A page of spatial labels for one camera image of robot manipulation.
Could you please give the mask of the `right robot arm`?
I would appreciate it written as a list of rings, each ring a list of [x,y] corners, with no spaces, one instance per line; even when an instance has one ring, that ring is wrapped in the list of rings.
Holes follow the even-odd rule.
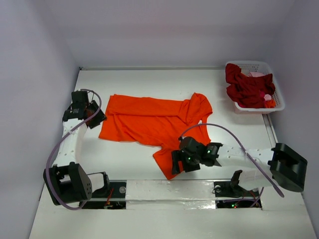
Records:
[[[271,149],[243,150],[217,142],[204,145],[185,137],[171,157],[172,175],[199,170],[201,165],[237,167],[230,181],[215,184],[214,193],[218,197],[239,198],[254,189],[270,186],[297,193],[304,191],[308,162],[283,143],[276,143]]]

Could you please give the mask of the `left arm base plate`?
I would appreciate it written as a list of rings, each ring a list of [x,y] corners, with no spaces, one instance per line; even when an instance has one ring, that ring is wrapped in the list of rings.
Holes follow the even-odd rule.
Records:
[[[92,198],[82,209],[122,210],[126,208],[126,181],[111,181],[110,188],[93,192]]]

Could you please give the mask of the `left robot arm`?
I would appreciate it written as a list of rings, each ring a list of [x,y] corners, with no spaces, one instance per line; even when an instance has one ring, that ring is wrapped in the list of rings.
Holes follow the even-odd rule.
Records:
[[[53,203],[69,210],[81,209],[92,196],[110,192],[110,184],[97,180],[93,187],[89,175],[80,165],[83,139],[88,129],[94,129],[107,117],[101,109],[102,99],[89,89],[71,93],[71,104],[62,117],[63,135],[46,163],[43,179]],[[72,203],[79,203],[77,208]]]

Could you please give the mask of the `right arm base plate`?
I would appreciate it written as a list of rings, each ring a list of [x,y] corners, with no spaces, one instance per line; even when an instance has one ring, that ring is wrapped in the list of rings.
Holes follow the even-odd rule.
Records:
[[[258,189],[247,191],[231,187],[230,181],[215,181],[212,193],[217,209],[262,208]]]

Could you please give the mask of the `dark red t shirt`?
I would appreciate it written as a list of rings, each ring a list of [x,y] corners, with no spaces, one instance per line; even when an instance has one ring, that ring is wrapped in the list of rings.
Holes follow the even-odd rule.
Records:
[[[226,88],[229,98],[240,107],[249,108],[249,97],[252,95],[249,76],[244,75],[239,66],[228,63],[225,68],[225,80],[229,84]]]

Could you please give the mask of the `orange t shirt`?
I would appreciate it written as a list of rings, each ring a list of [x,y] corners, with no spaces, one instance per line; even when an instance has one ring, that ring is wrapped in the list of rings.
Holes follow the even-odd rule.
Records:
[[[185,135],[203,144],[210,143],[207,127],[198,123],[207,123],[212,113],[209,100],[199,93],[183,101],[112,95],[99,138],[160,147],[153,157],[170,180],[175,177],[171,172],[171,153],[178,149],[178,138]]]

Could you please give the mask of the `white plastic basket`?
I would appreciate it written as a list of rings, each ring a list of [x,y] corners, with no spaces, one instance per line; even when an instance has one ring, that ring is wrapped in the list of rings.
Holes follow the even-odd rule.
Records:
[[[248,76],[249,72],[260,72],[265,75],[273,74],[270,66],[267,63],[261,62],[261,61],[235,60],[235,61],[227,62],[226,65],[228,63],[232,63],[239,66],[241,68],[242,73],[246,76]],[[272,98],[273,100],[275,100],[275,103],[276,103],[276,106],[274,108],[272,109],[243,108],[243,107],[240,107],[236,102],[233,102],[235,113],[237,114],[269,114],[272,112],[282,111],[285,108],[285,103],[274,75],[273,75],[273,83],[276,87],[275,93],[272,95]]]

